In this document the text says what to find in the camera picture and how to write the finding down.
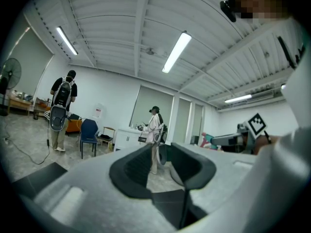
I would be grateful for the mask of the black white backpack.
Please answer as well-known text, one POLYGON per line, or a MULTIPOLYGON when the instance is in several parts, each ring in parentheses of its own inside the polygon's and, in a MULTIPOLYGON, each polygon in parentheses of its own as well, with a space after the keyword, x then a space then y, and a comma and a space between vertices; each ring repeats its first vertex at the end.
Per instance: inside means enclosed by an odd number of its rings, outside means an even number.
POLYGON ((68 82, 66 77, 62 78, 62 82, 53 97, 54 106, 67 108, 71 98, 72 84, 73 82, 68 82))

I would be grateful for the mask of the metal shelf rack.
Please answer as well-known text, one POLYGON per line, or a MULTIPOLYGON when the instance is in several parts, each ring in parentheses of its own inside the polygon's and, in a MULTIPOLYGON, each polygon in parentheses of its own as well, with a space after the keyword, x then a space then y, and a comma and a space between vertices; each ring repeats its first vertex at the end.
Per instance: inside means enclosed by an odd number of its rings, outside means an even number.
POLYGON ((33 115, 36 117, 44 117, 46 111, 50 110, 51 99, 36 98, 34 103, 33 115))

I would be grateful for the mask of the white water dispenser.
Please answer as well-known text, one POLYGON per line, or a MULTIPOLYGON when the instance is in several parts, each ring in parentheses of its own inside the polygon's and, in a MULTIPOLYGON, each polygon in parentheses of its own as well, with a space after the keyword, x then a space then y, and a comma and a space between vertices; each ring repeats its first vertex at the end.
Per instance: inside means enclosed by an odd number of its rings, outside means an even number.
POLYGON ((105 114, 105 106, 102 103, 96 103, 92 110, 92 118, 95 121, 100 121, 103 119, 105 114))

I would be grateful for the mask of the white vanity cabinet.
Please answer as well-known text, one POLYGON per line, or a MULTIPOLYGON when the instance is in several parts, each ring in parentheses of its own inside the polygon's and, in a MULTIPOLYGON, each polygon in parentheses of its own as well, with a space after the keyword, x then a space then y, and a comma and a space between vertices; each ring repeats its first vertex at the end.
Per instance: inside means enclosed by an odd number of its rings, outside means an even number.
POLYGON ((136 129, 119 128, 115 138, 114 151, 130 147, 143 147, 146 145, 148 134, 136 129))

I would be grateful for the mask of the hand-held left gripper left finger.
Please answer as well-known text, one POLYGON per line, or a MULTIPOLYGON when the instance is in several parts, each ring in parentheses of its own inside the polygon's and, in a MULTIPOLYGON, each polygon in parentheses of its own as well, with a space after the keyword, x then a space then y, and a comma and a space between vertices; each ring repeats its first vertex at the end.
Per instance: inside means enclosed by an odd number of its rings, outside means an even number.
POLYGON ((109 177, 111 165, 131 147, 89 158, 45 187, 34 200, 21 200, 47 233, 173 233, 176 228, 151 199, 132 199, 109 177))

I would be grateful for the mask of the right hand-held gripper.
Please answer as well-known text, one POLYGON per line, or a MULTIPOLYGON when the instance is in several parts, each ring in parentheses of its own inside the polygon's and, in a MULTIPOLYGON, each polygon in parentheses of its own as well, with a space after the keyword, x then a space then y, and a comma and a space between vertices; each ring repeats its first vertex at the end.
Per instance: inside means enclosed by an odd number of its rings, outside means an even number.
POLYGON ((225 152, 241 152, 253 154, 255 142, 265 133, 267 124, 259 113, 256 113, 244 123, 238 124, 237 133, 217 136, 216 145, 220 145, 225 152))

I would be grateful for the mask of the grey roller blind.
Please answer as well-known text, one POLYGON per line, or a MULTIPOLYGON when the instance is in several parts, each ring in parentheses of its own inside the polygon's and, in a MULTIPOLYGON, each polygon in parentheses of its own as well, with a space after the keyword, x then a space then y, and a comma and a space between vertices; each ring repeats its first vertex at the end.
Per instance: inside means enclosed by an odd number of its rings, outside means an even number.
POLYGON ((34 95, 53 53, 28 27, 16 42, 9 57, 17 59, 21 65, 21 77, 15 90, 34 95))
POLYGON ((191 102, 185 99, 179 99, 177 110, 177 119, 174 129, 173 142, 184 143, 188 127, 191 102))
POLYGON ((198 142, 196 140, 196 138, 200 136, 201 123, 202 123, 202 114, 203 114, 203 107, 202 107, 202 105, 195 104, 194 121, 193 121, 192 136, 191 136, 191 142, 192 143, 198 142))
POLYGON ((173 106, 173 96, 144 86, 140 87, 129 126, 136 126, 142 123, 148 124, 152 118, 149 110, 154 106, 159 108, 164 124, 168 127, 173 106))

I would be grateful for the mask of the black pedestal fan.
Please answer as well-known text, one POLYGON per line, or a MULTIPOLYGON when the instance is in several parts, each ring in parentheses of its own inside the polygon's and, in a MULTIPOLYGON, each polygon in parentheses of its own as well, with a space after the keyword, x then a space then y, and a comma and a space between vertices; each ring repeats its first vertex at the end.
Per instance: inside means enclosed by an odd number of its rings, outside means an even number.
POLYGON ((21 78, 21 64, 15 58, 9 58, 3 64, 0 72, 0 94, 2 94, 2 104, 0 106, 0 116, 7 116, 4 110, 5 96, 7 90, 13 89, 21 78))

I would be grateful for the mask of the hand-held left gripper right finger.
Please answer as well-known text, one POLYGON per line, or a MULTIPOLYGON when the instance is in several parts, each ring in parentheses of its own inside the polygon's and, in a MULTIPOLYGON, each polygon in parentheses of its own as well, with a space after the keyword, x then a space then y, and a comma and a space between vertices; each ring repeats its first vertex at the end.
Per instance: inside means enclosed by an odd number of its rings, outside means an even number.
POLYGON ((185 196, 179 228, 215 211, 238 188, 254 165, 249 154, 171 144, 171 164, 185 196))

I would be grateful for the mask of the person's right forearm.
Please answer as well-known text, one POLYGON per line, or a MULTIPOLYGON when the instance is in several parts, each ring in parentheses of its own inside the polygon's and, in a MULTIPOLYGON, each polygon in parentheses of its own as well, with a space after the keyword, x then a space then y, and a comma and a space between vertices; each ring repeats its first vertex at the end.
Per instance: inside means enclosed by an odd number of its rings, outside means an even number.
POLYGON ((254 154, 258 155, 261 148, 269 144, 275 144, 281 136, 269 135, 268 137, 265 135, 260 135, 255 141, 254 154))

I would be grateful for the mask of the wooden table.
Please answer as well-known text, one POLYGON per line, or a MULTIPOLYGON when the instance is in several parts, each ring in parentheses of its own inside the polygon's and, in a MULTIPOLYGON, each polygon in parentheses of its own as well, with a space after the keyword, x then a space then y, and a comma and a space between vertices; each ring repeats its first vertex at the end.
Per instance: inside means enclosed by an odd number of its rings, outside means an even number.
POLYGON ((18 93, 16 93, 15 90, 13 90, 8 96, 8 107, 7 107, 8 114, 10 114, 10 109, 14 107, 25 110, 27 112, 27 115, 29 116, 31 106, 32 102, 26 101, 22 99, 22 97, 19 97, 18 93))

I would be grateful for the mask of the blue chair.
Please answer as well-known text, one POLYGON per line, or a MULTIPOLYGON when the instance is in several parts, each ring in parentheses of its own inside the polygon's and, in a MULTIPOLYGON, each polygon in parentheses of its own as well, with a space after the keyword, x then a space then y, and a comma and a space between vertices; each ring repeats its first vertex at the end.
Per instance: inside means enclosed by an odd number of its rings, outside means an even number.
POLYGON ((92 152, 94 153, 94 156, 96 157, 97 152, 97 132, 98 132, 98 126, 97 123, 94 120, 91 119, 85 119, 81 124, 81 133, 80 133, 80 152, 81 152, 81 158, 83 159, 83 144, 88 143, 92 145, 92 152))

